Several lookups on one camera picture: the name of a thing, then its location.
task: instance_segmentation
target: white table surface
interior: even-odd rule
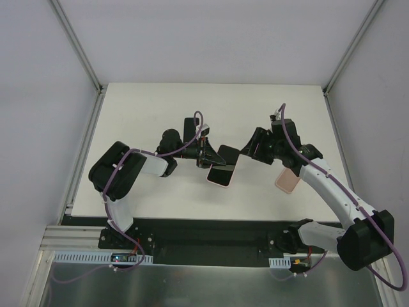
[[[297,126],[303,144],[321,151],[337,175],[345,172],[319,86],[254,84],[141,84],[111,83],[73,205],[73,216],[105,216],[100,195],[88,180],[92,165],[115,142],[154,151],[166,129],[183,137],[183,121],[200,110],[210,126],[214,149],[225,144],[242,149],[256,127],[269,128],[269,115],[283,102],[286,117]],[[337,221],[335,214],[305,182],[291,195],[274,182],[283,170],[240,156],[227,189],[206,181],[207,169],[194,160],[177,159],[178,167],[167,178],[140,174],[127,195],[134,217]]]

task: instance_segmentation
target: black smartphone screen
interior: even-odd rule
[[[207,175],[207,180],[213,182],[214,184],[218,184],[223,187],[228,187],[230,184],[231,177],[235,172],[235,167],[238,160],[238,156],[240,155],[240,151],[239,149],[233,147],[221,145],[217,153],[225,160],[226,165],[225,166],[212,165],[209,174]]]

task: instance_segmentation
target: smartphone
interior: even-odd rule
[[[281,174],[277,177],[275,186],[285,193],[291,194],[300,179],[301,178],[297,177],[289,168],[285,168],[284,171],[282,171]]]
[[[210,166],[207,181],[217,184],[221,187],[228,187],[235,172],[239,149],[221,145],[217,153],[225,160],[225,166]]]

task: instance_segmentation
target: white robotic arm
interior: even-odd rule
[[[316,158],[312,162],[331,173],[332,170],[325,159]],[[338,238],[342,237],[345,231],[355,224],[356,219],[363,221],[366,218],[349,197],[345,195],[344,191],[315,167],[310,164],[302,166],[300,178],[307,182],[324,199],[343,226],[343,229],[340,229],[317,222],[304,224],[298,229],[301,241],[305,245],[318,246],[337,253]],[[347,190],[359,201],[360,206],[373,215],[372,212],[375,209],[372,206],[361,200],[351,189],[347,188]]]
[[[168,166],[168,163],[165,159],[156,157],[154,155],[148,155],[146,153],[141,153],[141,155],[143,155],[146,160],[140,170],[140,173],[163,176]],[[111,225],[111,227],[113,227],[112,221],[114,221],[116,226],[121,231],[126,232],[134,223],[133,214],[130,211],[127,196],[115,201],[112,201],[110,198],[108,198],[107,203],[112,216],[112,220],[109,220],[108,223]]]

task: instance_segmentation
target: purple cable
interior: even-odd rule
[[[81,278],[84,278],[84,277],[90,275],[91,273],[94,273],[95,271],[97,271],[97,270],[99,270],[99,269],[102,269],[103,267],[108,268],[109,266],[106,265],[106,264],[104,264],[104,265],[99,265],[98,267],[94,267],[92,270],[89,270],[88,272],[85,272],[84,274],[82,274],[82,275],[80,275],[80,276],[77,276],[77,277],[75,277],[75,278],[68,279],[68,280],[58,280],[58,279],[56,279],[55,276],[54,276],[55,264],[53,264],[52,267],[51,267],[50,279],[51,279],[52,281],[56,282],[56,283],[59,283],[59,284],[62,284],[62,285],[66,285],[66,284],[68,284],[68,283],[73,283],[74,281],[77,281],[77,280],[79,280],[79,279],[81,279]]]
[[[324,254],[322,255],[322,257],[317,261],[317,263],[314,264],[307,272],[305,272],[305,275],[304,275],[304,273],[300,273],[300,274],[296,274],[296,275],[292,274],[292,275],[289,275],[289,276],[284,277],[284,278],[277,278],[273,274],[271,274],[271,276],[273,276],[273,278],[275,280],[277,280],[277,281],[286,281],[286,280],[289,280],[289,279],[291,279],[293,277],[295,278],[297,276],[305,276],[306,277],[306,275],[310,274],[312,270],[314,270],[317,266],[319,266],[320,263],[322,263],[325,256],[327,255],[327,253],[328,253],[328,251],[325,251]]]
[[[104,202],[105,202],[105,212],[107,213],[108,220],[111,220],[111,226],[112,226],[117,232],[119,232],[119,233],[122,234],[125,238],[127,238],[130,242],[134,243],[134,244],[139,248],[139,250],[140,250],[141,253],[142,253],[142,258],[141,258],[136,264],[132,265],[131,267],[127,267],[126,269],[121,269],[121,268],[119,268],[119,267],[116,268],[119,272],[131,271],[132,269],[135,269],[136,267],[138,267],[138,266],[143,262],[143,260],[145,260],[145,251],[143,250],[142,246],[141,246],[136,240],[134,240],[133,238],[129,237],[125,232],[123,232],[122,230],[120,230],[120,228],[118,227],[118,225],[117,225],[117,224],[114,222],[114,220],[112,219],[112,216],[111,216],[111,213],[109,212],[108,203],[107,203],[107,200],[106,200],[106,199],[107,199],[107,196],[105,195],[105,198],[104,198]]]
[[[194,140],[200,135],[200,133],[202,132],[202,128],[203,128],[203,114],[201,111],[196,111],[193,115],[194,118],[194,122],[196,123],[196,115],[200,115],[200,126],[199,126],[199,130],[196,132],[195,136],[186,144],[184,144],[181,148],[176,149],[172,152],[167,152],[167,153],[163,153],[161,155],[157,155],[157,157],[166,157],[167,155],[174,155],[178,152],[181,152],[183,149],[185,149],[186,147],[188,147],[190,144],[192,144],[194,142]]]
[[[313,163],[306,157],[304,157],[298,150],[295,148],[293,142],[289,138],[286,124],[284,121],[284,110],[286,108],[286,104],[282,104],[282,106],[279,108],[279,111],[281,111],[281,125],[282,129],[284,131],[284,134],[286,136],[287,142],[289,143],[290,147],[294,150],[294,152],[301,158],[303,159],[306,163],[310,164],[320,172],[322,172],[324,175],[328,176],[344,193],[347,195],[347,197],[352,201],[352,203],[357,206],[357,208],[361,211],[361,213],[366,217],[366,219],[371,223],[371,225],[375,228],[375,230],[380,234],[382,239],[386,242],[386,244],[389,246],[389,248],[392,250],[392,252],[395,254],[397,262],[399,263],[399,266],[401,267],[402,271],[402,285],[400,287],[397,287],[390,282],[388,282],[385,278],[383,278],[378,272],[376,272],[370,265],[367,266],[367,268],[377,277],[379,278],[383,283],[385,283],[388,287],[397,290],[397,291],[405,291],[407,286],[408,286],[408,273],[406,271],[405,263],[403,261],[402,256],[399,254],[399,251],[395,248],[393,243],[389,240],[389,238],[385,235],[385,233],[379,228],[379,226],[375,223],[373,218],[369,215],[369,213],[359,205],[358,201],[353,197],[353,195],[345,188],[345,186],[338,181],[337,178],[332,176],[331,174],[328,174],[328,172],[323,169],[322,167],[318,166],[317,164]]]

